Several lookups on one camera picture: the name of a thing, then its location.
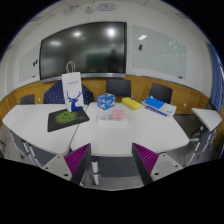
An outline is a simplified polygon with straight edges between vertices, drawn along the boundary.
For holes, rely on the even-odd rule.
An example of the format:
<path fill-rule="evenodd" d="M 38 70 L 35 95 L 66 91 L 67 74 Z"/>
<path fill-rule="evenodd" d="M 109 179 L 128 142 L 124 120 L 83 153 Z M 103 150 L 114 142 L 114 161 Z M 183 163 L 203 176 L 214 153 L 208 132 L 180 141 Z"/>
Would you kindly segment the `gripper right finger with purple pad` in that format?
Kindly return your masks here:
<path fill-rule="evenodd" d="M 155 153 L 137 143 L 132 144 L 132 155 L 144 185 L 182 169 L 167 153 Z"/>

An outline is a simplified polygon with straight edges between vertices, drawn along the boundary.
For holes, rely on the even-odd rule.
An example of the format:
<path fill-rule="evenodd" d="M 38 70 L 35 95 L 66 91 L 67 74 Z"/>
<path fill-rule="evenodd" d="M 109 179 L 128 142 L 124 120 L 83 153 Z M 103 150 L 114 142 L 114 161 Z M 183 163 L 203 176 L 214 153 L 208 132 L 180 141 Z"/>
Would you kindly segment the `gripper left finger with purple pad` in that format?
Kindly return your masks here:
<path fill-rule="evenodd" d="M 82 178 L 91 158 L 91 144 L 88 143 L 62 156 L 56 155 L 42 169 L 82 186 Z"/>

